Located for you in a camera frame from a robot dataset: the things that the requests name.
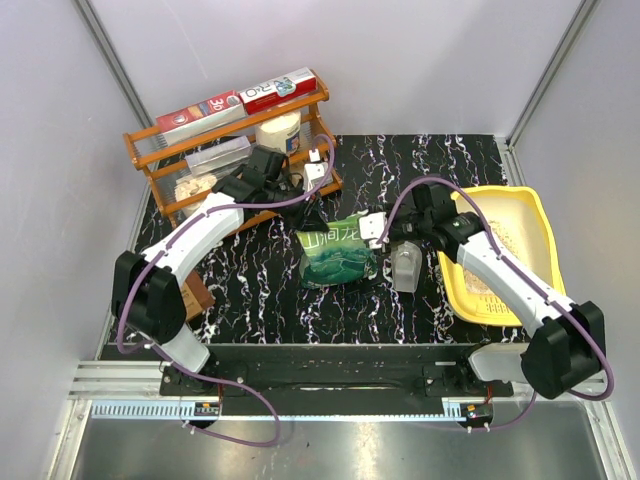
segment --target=white wall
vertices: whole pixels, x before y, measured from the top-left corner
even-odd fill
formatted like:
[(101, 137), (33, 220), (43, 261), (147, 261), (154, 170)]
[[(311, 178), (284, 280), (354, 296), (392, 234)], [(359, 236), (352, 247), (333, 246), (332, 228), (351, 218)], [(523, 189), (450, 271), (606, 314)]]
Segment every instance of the white wall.
[(0, 1), (0, 478), (39, 478), (96, 352), (144, 177), (137, 128), (70, 1)]
[(640, 3), (601, 2), (516, 146), (569, 293), (605, 312), (613, 404), (640, 468)]
[(579, 0), (93, 0), (154, 116), (302, 66), (336, 133), (513, 127)]

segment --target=black marble tabletop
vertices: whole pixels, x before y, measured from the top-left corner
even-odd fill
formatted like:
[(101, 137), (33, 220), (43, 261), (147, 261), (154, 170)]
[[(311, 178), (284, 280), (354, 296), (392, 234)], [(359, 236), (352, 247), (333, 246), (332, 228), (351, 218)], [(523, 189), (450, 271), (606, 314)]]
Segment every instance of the black marble tabletop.
[[(497, 145), (489, 135), (339, 136), (336, 170), (344, 188), (323, 198), (325, 220), (392, 202), (424, 174), (439, 173), (463, 187), (506, 184)], [(136, 250), (170, 231), (150, 198)], [(388, 261), (385, 281), (369, 289), (350, 292), (340, 285), (307, 290), (299, 285), (302, 248), (295, 233), (276, 217), (227, 238), (198, 265), (216, 304), (191, 324), (206, 343), (476, 343), (522, 338), (520, 329), (458, 319), (447, 302), (436, 254), (426, 245), (422, 249), (416, 294), (391, 289)]]

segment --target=green snack bag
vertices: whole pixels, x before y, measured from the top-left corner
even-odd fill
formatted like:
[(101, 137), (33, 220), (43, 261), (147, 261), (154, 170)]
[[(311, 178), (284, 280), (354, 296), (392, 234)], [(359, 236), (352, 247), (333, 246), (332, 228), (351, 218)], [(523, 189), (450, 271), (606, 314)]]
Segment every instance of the green snack bag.
[(300, 277), (305, 288), (349, 283), (376, 275), (378, 265), (373, 251), (360, 238), (356, 213), (344, 220), (329, 222), (328, 232), (297, 232), (304, 248)]

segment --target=yellow tray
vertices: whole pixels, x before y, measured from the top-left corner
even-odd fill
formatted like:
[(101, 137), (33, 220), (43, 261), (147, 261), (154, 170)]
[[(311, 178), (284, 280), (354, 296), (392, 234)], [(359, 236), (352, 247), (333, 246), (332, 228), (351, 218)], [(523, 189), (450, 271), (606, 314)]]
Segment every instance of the yellow tray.
[[(542, 280), (564, 294), (556, 242), (538, 194), (528, 187), (473, 187), (465, 192), (478, 204), (490, 223), (507, 232), (513, 253)], [(453, 193), (458, 212), (473, 211), (460, 194)], [(493, 293), (469, 291), (460, 265), (438, 253), (444, 288), (456, 315), (467, 322), (518, 327), (520, 320)]]

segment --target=red box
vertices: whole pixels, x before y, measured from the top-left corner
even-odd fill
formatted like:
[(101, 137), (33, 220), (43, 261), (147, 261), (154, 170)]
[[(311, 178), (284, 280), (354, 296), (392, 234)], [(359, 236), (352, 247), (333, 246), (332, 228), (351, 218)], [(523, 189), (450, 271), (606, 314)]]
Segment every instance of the red box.
[(235, 90), (156, 118), (168, 145), (244, 118), (246, 113)]
[(301, 68), (282, 77), (274, 78), (240, 92), (240, 98), (249, 115), (313, 92), (316, 76), (308, 68)]

